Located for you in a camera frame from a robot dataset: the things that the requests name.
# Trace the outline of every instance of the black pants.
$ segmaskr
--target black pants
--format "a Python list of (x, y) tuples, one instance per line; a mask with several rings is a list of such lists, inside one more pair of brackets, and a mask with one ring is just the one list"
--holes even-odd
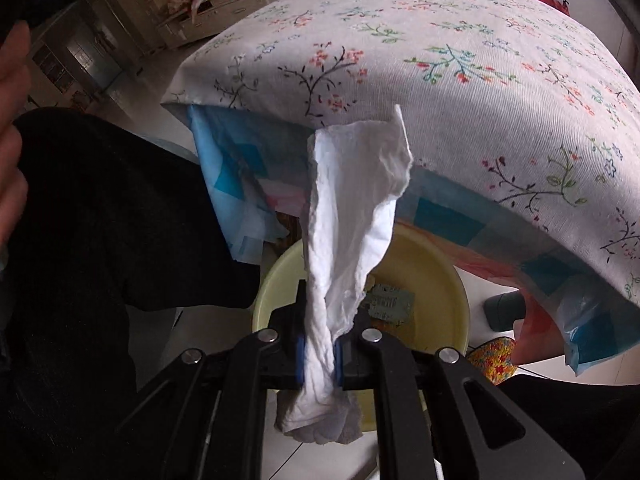
[[(70, 110), (38, 110), (17, 126), (30, 192), (9, 243), (17, 305), (0, 394), (2, 480), (52, 478), (130, 401), (125, 304), (246, 307), (258, 285), (257, 268), (230, 259), (196, 165)], [(588, 479), (640, 478), (640, 386), (519, 376), (500, 387)]]

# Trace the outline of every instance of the human hand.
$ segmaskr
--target human hand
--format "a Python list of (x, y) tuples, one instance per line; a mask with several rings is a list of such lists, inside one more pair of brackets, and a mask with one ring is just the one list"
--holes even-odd
[(29, 26), (18, 22), (0, 47), (0, 245), (8, 241), (27, 201), (27, 181), (18, 170), (22, 138), (12, 122), (31, 87), (30, 45)]

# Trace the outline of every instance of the white tissue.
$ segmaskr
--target white tissue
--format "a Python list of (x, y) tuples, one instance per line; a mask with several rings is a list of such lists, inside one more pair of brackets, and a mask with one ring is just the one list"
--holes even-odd
[(362, 435), (361, 415), (354, 394), (335, 385), (334, 342), (353, 326), (367, 275), (389, 246), (412, 156), (397, 105), (389, 123), (318, 130), (308, 148), (305, 383), (278, 394), (276, 426), (302, 442), (348, 444)]

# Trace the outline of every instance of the silver screw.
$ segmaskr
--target silver screw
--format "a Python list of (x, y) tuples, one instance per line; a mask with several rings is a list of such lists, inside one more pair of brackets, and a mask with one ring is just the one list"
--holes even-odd
[(182, 352), (182, 362), (186, 365), (194, 365), (202, 359), (202, 352), (196, 348), (189, 348)]
[(370, 343), (377, 343), (382, 339), (382, 332), (377, 328), (366, 328), (362, 331), (362, 338), (364, 341), (369, 341)]
[(455, 348), (443, 348), (438, 352), (438, 357), (450, 365), (455, 364), (460, 359), (460, 354)]
[(258, 332), (258, 339), (263, 343), (273, 343), (278, 338), (278, 333), (273, 328), (264, 328)]

